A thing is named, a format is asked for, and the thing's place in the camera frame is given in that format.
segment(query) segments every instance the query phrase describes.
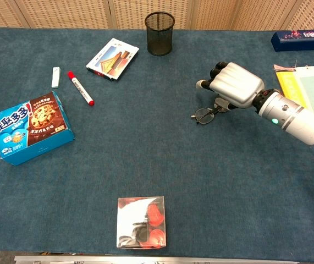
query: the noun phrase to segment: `glasses lens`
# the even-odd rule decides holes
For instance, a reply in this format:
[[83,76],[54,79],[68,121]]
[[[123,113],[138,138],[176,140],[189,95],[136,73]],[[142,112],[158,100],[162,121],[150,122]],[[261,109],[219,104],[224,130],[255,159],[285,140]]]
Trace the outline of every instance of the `glasses lens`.
[[209,114],[209,112],[210,110],[205,108],[198,109],[195,113],[196,120],[200,124],[208,124],[210,121],[214,119],[214,114],[213,113]]

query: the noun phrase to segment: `eyeglasses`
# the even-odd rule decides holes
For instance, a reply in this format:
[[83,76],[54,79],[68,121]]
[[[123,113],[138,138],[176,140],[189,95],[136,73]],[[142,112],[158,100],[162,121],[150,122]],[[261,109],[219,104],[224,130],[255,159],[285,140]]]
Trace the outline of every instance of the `eyeglasses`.
[[216,107],[215,109],[211,108],[200,108],[198,109],[195,114],[191,115],[191,118],[195,118],[197,124],[208,124],[209,122],[213,121],[214,115],[219,112],[221,106]]

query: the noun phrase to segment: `cookie box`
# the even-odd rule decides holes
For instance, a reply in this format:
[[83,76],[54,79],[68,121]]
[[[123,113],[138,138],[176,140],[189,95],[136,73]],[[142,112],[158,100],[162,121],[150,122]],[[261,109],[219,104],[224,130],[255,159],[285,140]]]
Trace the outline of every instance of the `cookie box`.
[[0,156],[19,165],[75,139],[55,92],[0,112]]

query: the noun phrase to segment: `black mesh pencil holder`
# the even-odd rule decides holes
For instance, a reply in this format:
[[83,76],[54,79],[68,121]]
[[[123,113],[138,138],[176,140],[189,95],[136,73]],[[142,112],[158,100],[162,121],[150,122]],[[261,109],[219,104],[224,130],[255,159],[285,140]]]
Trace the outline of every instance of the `black mesh pencil holder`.
[[172,51],[174,17],[166,12],[154,12],[145,19],[147,27],[147,49],[155,56]]

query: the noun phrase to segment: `table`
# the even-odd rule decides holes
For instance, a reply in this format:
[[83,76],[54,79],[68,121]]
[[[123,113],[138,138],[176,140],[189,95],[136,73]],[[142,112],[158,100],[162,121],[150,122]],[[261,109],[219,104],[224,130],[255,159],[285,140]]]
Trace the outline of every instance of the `table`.
[[[278,88],[273,64],[314,65],[314,51],[275,52],[273,32],[175,30],[165,57],[143,30],[0,28],[0,111],[51,91],[74,142],[20,166],[0,160],[0,250],[314,261],[314,146],[251,109],[208,125],[196,92],[219,61]],[[85,69],[112,38],[140,48],[118,81]],[[72,70],[90,107],[66,76]],[[164,195],[167,247],[115,246],[118,197]]]

